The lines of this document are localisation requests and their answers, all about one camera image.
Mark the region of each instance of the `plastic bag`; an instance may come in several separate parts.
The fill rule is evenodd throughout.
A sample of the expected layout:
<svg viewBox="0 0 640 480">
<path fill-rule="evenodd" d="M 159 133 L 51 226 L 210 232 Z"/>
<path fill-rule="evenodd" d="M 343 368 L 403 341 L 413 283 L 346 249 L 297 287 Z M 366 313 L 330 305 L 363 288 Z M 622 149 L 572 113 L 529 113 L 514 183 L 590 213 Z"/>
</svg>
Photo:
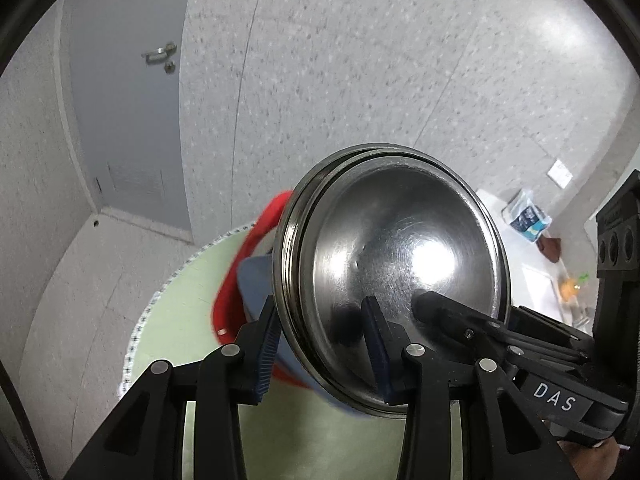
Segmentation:
<svg viewBox="0 0 640 480">
<path fill-rule="evenodd" d="M 502 218 L 530 242 L 538 240 L 542 231 L 551 225 L 551 217 L 533 203 L 530 189 L 520 190 L 502 210 Z"/>
</svg>

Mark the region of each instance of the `red cloth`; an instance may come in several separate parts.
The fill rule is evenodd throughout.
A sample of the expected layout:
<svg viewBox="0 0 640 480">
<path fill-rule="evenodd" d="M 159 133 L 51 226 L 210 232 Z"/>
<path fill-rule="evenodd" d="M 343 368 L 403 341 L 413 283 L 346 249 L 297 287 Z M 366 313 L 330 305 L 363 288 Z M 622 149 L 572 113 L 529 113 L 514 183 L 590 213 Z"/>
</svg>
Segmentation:
<svg viewBox="0 0 640 480">
<path fill-rule="evenodd" d="M 255 226 L 244 239 L 238 254 L 236 254 L 233 263 L 231 263 L 225 280 L 220 286 L 218 296 L 213 302 L 211 323 L 214 333 L 223 345 L 235 341 L 240 327 L 246 323 L 242 296 L 240 295 L 238 282 L 236 281 L 238 265 L 242 260 L 251 256 L 258 243 L 260 243 L 260 240 L 278 225 L 282 212 L 292 193 L 292 191 L 284 191 L 269 202 L 269 205 L 264 209 Z M 273 376 L 289 384 L 306 388 L 305 384 L 292 377 L 277 364 L 273 367 Z"/>
</svg>

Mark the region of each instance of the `metal pot lid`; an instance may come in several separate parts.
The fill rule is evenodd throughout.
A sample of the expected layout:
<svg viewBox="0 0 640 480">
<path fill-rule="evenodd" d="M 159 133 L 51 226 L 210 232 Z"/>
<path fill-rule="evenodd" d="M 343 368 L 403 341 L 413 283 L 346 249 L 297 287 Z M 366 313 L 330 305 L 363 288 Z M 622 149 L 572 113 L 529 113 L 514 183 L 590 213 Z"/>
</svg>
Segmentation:
<svg viewBox="0 0 640 480">
<path fill-rule="evenodd" d="M 494 317 L 500 306 L 505 267 L 495 228 L 455 174 L 423 159 L 367 158 L 324 182 L 303 222 L 297 283 L 289 283 L 303 320 L 293 331 L 296 353 L 338 398 L 367 413 L 406 408 L 387 406 L 375 391 L 360 326 L 365 296 L 374 294 L 412 341 L 438 352 L 448 350 L 411 314 L 416 290 Z"/>
</svg>

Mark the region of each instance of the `speckled wall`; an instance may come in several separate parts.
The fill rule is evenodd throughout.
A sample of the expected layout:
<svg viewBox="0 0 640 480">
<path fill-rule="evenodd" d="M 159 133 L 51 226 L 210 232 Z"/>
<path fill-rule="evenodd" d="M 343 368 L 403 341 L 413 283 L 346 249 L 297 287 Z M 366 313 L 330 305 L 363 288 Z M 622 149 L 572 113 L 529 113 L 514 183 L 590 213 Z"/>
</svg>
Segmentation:
<svg viewBox="0 0 640 480">
<path fill-rule="evenodd" d="M 55 19 L 52 7 L 0 76 L 0 358 L 14 380 L 40 297 L 90 213 L 56 100 Z"/>
<path fill-rule="evenodd" d="M 367 141 L 415 146 L 504 199 L 531 187 L 554 214 L 638 85 L 582 0 L 189 0 L 181 63 L 197 242 Z M 556 157 L 565 190 L 546 176 Z"/>
</svg>

